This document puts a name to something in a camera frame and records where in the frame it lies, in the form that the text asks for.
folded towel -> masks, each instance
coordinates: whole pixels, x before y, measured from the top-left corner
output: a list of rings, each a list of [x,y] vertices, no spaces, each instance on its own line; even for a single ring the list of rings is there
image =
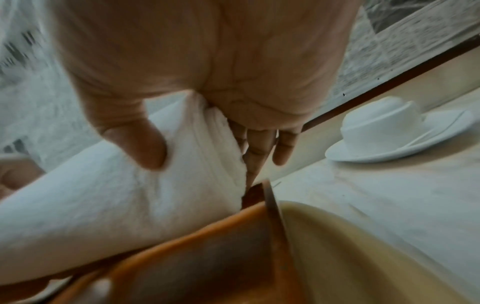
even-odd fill
[[[0,203],[0,285],[192,233],[241,208],[246,168],[227,119],[198,94],[150,120],[164,168],[138,168],[103,141]]]

white saucer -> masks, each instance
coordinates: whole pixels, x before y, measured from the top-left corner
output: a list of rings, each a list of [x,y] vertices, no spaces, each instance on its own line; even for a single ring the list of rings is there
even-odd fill
[[[452,123],[441,133],[431,137],[427,136],[424,140],[419,141],[416,144],[402,147],[394,151],[376,155],[354,156],[349,153],[345,142],[340,140],[325,152],[325,157],[333,161],[354,163],[376,163],[398,159],[418,153],[439,142],[452,138],[453,136],[462,133],[475,123],[473,114],[468,110],[448,110],[428,113],[425,116],[424,125],[427,127],[427,129],[434,130],[435,127],[441,124],[441,122],[452,119]]]

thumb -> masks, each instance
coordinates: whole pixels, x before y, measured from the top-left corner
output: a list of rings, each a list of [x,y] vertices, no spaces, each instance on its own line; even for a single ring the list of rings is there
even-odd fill
[[[80,93],[86,118],[106,140],[119,146],[140,167],[160,169],[167,156],[165,139],[148,120],[143,100]]]

